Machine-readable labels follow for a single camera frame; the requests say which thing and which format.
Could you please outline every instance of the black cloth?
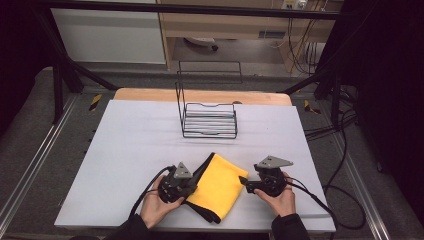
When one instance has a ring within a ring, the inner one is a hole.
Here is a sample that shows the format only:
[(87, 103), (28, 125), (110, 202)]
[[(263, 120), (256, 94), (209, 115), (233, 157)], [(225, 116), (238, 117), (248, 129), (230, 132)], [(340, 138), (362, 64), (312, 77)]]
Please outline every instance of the black cloth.
[(308, 232), (298, 214), (276, 217), (272, 221), (272, 233), (276, 240), (307, 240)]
[[(285, 217), (276, 217), (272, 222), (272, 232), (276, 240), (308, 240), (308, 232), (300, 220), (299, 215), (291, 214)], [(115, 232), (104, 240), (153, 240), (153, 236), (141, 219), (135, 214), (122, 224)]]

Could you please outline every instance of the yellow cloth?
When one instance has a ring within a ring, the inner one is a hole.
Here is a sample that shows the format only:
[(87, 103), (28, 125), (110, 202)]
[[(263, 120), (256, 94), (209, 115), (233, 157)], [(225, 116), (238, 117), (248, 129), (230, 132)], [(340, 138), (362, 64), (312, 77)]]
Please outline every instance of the yellow cloth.
[(214, 212), (222, 220), (234, 205), (243, 189), (239, 176), (249, 173), (215, 153), (199, 182), (196, 191), (187, 198), (197, 206)]

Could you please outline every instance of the white tabletop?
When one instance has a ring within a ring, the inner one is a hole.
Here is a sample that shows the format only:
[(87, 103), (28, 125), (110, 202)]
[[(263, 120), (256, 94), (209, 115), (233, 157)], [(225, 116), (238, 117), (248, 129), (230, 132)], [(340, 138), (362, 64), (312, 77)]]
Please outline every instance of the white tabletop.
[[(197, 169), (215, 152), (259, 179), (253, 164), (268, 155), (294, 162), (282, 170), (326, 203), (295, 107), (235, 105), (236, 139), (182, 137), (176, 102), (112, 100), (56, 219), (66, 228), (121, 225), (146, 185), (162, 168), (184, 162)], [(328, 213), (294, 189), (297, 212), (310, 232), (333, 232)], [(245, 189), (220, 224), (183, 205), (156, 227), (169, 231), (268, 232), (271, 209)]]

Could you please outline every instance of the white wall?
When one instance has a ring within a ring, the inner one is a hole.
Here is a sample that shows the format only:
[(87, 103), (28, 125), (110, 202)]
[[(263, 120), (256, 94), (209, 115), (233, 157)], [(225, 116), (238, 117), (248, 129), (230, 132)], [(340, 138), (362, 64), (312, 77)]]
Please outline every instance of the white wall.
[(52, 12), (66, 50), (75, 61), (165, 64), (157, 13), (67, 9)]

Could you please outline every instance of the wire rack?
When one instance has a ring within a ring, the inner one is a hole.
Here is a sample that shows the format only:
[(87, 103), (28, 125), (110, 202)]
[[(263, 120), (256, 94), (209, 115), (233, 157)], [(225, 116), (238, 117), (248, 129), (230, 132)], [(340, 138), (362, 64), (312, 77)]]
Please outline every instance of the wire rack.
[[(220, 66), (220, 70), (211, 68)], [(237, 114), (233, 103), (199, 103), (186, 101), (187, 84), (239, 84), (242, 83), (240, 62), (179, 62), (178, 81), (175, 83), (181, 130), (185, 138), (237, 137)]]

